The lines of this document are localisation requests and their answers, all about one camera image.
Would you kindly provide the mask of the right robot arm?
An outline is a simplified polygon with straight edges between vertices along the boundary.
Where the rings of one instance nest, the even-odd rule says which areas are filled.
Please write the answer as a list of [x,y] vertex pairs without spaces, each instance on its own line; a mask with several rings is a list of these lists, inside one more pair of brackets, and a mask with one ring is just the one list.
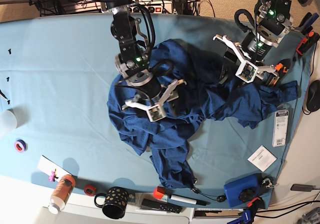
[[113,15],[110,30],[120,49],[115,66],[122,80],[115,87],[135,90],[134,97],[125,100],[122,109],[143,110],[151,122],[165,118],[164,105],[179,97],[175,89],[185,81],[174,79],[167,86],[160,84],[158,77],[166,76],[174,69],[170,59],[162,59],[150,66],[156,39],[150,12],[133,0],[102,1]]

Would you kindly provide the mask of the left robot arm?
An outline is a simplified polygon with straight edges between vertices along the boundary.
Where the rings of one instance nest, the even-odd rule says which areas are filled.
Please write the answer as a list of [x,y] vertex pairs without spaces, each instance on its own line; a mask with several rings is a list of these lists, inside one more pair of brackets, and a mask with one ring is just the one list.
[[292,0],[258,0],[254,14],[246,9],[234,14],[236,25],[247,34],[242,42],[233,42],[227,35],[213,37],[226,45],[224,59],[238,64],[235,76],[244,84],[261,80],[273,87],[289,71],[290,59],[265,65],[264,58],[290,33],[294,20],[290,14],[291,4]]

